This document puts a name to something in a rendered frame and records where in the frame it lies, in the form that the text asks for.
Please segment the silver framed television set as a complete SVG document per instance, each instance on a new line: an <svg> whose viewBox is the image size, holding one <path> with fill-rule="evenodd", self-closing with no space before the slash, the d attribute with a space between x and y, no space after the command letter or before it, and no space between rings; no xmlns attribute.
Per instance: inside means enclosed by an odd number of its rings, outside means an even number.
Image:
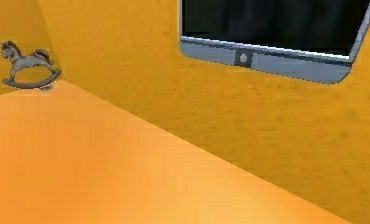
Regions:
<svg viewBox="0 0 370 224"><path fill-rule="evenodd" d="M178 0L189 58L334 84L352 70L370 0Z"/></svg>

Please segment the grey rocking horse toy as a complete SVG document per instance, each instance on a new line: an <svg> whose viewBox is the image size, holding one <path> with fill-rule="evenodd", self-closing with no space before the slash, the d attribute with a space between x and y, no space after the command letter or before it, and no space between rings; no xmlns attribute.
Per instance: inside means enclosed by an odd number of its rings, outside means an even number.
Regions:
<svg viewBox="0 0 370 224"><path fill-rule="evenodd" d="M30 55L23 55L18 46L10 41L1 41L1 56L10 59L11 69L9 77L2 82L8 86L19 89L45 89L61 74L60 69L54 69L54 62L50 59L49 53L45 49L35 49ZM16 73L34 67L45 67L50 71L50 75L42 80L30 83L17 82Z"/></svg>

